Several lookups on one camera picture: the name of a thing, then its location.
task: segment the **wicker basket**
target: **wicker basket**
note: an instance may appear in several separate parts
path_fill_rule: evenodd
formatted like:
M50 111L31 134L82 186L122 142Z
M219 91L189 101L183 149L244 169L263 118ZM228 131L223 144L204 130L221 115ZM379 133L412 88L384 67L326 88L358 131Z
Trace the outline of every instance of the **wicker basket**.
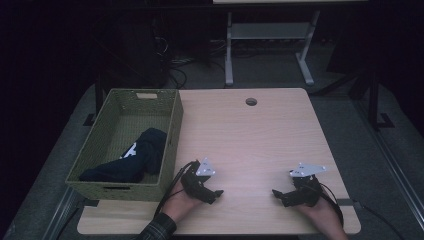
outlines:
M66 183L92 200L160 201L173 179L182 117L178 90L112 89ZM118 159L142 132L151 127L167 133L159 175L145 173L139 183L79 180L86 169Z

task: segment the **navy fabric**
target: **navy fabric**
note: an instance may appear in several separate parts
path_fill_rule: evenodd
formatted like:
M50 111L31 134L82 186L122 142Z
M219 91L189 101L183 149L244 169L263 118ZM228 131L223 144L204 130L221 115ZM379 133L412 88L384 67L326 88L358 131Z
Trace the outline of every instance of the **navy fabric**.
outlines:
M165 143L166 133L149 128L120 159L87 169L79 178L90 182L140 182L144 172L159 174Z

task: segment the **equipment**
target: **equipment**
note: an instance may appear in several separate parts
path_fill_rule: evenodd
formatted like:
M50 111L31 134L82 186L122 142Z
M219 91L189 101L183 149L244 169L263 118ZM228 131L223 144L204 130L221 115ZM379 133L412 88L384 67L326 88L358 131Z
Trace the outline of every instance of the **equipment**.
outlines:
M337 213L340 223L343 226L344 219L343 213L340 210L337 200L335 202L328 197L321 186L318 179L315 177L315 173L324 172L326 168L324 166L317 165L308 165L299 163L297 169L290 171L290 176L293 178L293 184L296 188L295 191L289 193L282 193L277 190L272 189L274 196L278 199L281 199L284 207L291 207L300 204L305 204L309 207L314 207L318 200L322 197L333 207L334 211Z
M212 204L216 198L220 197L224 192L223 190L213 192L203 185L203 183L213 175L215 175L215 171L207 158L204 158L202 163L200 163L199 160L196 160L186 164L175 176L162 200L159 202L154 216L156 217L159 214L165 202L172 196L170 193L180 178L181 184L184 188L183 190L187 193L187 195L197 198L202 202Z
M203 185L214 174L215 171L211 168L207 158L203 159L202 164L196 160L181 177L184 191L190 197L212 204L224 192L223 190L213 192Z

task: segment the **hand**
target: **hand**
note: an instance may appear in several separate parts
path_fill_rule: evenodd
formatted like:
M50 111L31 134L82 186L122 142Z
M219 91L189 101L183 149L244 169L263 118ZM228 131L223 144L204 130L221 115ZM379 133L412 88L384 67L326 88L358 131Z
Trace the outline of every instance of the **hand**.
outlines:
M299 212L306 215L314 226L330 240L347 240L339 217L327 200L320 197L313 207L306 205L294 206Z
M178 181L170 193L170 196L174 193L175 195L172 195L162 207L162 212L172 218L175 223L180 222L192 209L202 203L188 196L183 189L183 185Z

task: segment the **metal stand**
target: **metal stand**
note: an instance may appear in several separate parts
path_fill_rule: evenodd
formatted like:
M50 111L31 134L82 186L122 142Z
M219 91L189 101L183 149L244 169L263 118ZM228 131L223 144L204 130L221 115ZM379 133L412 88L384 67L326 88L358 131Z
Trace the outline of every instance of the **metal stand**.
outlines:
M307 85L313 85L309 68L305 62L309 46L314 35L315 26L320 11L315 11L310 22L301 23L233 23L232 13L228 13L227 22L227 54L225 56L225 84L232 86L233 68L231 61L232 39L304 39L305 46L302 52L296 53L296 60L302 71Z

